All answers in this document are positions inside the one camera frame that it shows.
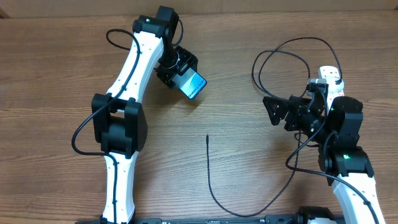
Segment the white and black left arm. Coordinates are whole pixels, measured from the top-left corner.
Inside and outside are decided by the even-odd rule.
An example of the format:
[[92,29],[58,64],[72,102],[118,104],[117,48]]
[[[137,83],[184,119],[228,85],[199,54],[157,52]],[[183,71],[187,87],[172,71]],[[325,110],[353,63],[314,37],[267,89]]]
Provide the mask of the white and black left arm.
[[197,72],[198,59],[172,42],[178,14],[160,6],[155,17],[140,16],[132,25],[127,59],[106,94],[91,102],[95,140],[107,168],[106,205],[99,223],[132,223],[134,167],[147,139],[142,101],[150,76],[194,99],[206,86]]

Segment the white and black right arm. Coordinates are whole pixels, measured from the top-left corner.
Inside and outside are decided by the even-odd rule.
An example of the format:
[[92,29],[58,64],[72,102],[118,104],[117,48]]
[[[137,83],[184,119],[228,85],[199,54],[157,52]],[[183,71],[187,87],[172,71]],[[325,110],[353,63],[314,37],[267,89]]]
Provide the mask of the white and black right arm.
[[328,185],[343,211],[344,223],[384,223],[377,199],[374,169],[358,146],[363,105],[339,96],[313,92],[311,98],[291,96],[288,100],[264,97],[271,123],[285,120],[285,130],[299,131],[318,145],[318,171],[290,166],[296,172],[319,175]]

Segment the black smartphone with lit screen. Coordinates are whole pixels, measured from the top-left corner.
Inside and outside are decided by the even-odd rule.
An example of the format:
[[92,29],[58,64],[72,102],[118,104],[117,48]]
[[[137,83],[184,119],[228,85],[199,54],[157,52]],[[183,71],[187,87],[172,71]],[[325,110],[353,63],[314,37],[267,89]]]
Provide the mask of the black smartphone with lit screen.
[[207,81],[192,68],[189,68],[182,76],[174,76],[172,81],[190,100],[194,99],[207,84]]

